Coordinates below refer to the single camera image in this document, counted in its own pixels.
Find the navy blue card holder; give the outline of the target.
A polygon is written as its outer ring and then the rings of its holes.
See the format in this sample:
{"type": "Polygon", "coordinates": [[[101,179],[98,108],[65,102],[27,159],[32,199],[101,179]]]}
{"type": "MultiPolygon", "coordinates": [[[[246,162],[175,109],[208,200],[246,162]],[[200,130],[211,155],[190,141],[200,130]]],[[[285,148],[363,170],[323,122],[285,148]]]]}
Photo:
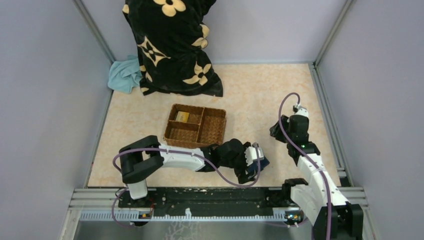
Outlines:
{"type": "Polygon", "coordinates": [[[252,160],[247,163],[245,173],[248,176],[255,176],[270,164],[269,160],[264,156],[260,160],[252,160]]]}

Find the brown woven divided basket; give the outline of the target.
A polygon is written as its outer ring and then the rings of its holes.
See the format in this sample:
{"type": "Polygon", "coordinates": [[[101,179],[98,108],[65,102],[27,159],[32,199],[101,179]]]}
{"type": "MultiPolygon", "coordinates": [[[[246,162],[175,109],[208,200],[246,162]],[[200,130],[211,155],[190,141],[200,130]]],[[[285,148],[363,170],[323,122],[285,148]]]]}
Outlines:
{"type": "Polygon", "coordinates": [[[226,123],[224,109],[175,103],[168,116],[163,140],[167,145],[189,149],[221,145],[226,123]],[[187,123],[175,121],[178,111],[190,113],[187,123]]]}

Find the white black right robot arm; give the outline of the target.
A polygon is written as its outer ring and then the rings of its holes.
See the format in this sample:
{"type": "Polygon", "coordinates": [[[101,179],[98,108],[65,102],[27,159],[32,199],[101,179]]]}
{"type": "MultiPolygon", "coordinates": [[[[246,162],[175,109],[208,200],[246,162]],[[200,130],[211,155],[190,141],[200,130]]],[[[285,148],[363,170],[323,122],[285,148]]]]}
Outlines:
{"type": "Polygon", "coordinates": [[[364,211],[351,203],[332,181],[317,145],[309,139],[309,118],[282,115],[270,136],[286,144],[288,155],[303,174],[285,180],[283,190],[312,224],[315,240],[360,240],[364,211]]]}

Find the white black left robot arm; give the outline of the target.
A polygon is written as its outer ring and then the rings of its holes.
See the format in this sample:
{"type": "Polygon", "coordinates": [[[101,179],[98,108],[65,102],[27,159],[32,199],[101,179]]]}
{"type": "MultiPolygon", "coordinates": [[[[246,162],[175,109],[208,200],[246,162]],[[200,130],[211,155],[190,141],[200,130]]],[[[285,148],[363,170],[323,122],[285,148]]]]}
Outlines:
{"type": "Polygon", "coordinates": [[[157,136],[149,135],[121,148],[112,164],[121,173],[131,199],[139,200],[148,196],[147,178],[161,168],[219,173],[219,168],[225,167],[237,177],[238,182],[232,185],[243,187],[256,180],[263,159],[257,143],[242,143],[236,138],[223,144],[184,148],[162,144],[157,136]]]}

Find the gold card in basket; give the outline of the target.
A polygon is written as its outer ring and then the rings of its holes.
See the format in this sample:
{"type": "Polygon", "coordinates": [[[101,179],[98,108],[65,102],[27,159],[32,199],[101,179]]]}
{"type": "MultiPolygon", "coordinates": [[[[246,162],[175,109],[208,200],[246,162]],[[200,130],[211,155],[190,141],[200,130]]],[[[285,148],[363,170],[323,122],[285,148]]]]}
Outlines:
{"type": "Polygon", "coordinates": [[[175,116],[175,121],[187,123],[189,121],[190,113],[185,111],[178,111],[175,116]]]}

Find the black floral blanket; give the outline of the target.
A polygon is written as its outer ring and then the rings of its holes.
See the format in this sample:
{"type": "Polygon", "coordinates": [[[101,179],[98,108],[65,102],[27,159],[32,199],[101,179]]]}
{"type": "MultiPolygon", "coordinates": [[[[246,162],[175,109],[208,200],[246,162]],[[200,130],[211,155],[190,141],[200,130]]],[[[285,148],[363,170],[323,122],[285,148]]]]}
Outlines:
{"type": "Polygon", "coordinates": [[[144,96],[222,97],[224,87],[204,49],[214,0],[127,0],[122,13],[136,46],[144,96]]]}

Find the light blue cloth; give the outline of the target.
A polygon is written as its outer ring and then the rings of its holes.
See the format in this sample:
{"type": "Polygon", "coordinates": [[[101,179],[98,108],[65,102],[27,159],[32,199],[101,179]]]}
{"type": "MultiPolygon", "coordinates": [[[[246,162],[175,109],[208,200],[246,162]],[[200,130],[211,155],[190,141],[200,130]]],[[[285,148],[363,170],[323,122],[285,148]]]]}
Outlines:
{"type": "Polygon", "coordinates": [[[140,86],[142,73],[139,59],[128,55],[126,60],[114,61],[109,69],[107,87],[113,91],[130,94],[133,88],[140,86]]]}

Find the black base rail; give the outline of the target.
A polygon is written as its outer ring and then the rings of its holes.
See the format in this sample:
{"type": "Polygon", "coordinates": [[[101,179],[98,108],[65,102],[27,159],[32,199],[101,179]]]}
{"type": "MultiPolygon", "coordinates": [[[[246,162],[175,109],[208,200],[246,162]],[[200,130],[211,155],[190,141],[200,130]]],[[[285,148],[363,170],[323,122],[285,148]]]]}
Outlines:
{"type": "Polygon", "coordinates": [[[132,199],[128,191],[118,198],[120,208],[148,208],[176,203],[253,203],[260,207],[294,207],[281,187],[153,187],[147,196],[132,199]]]}

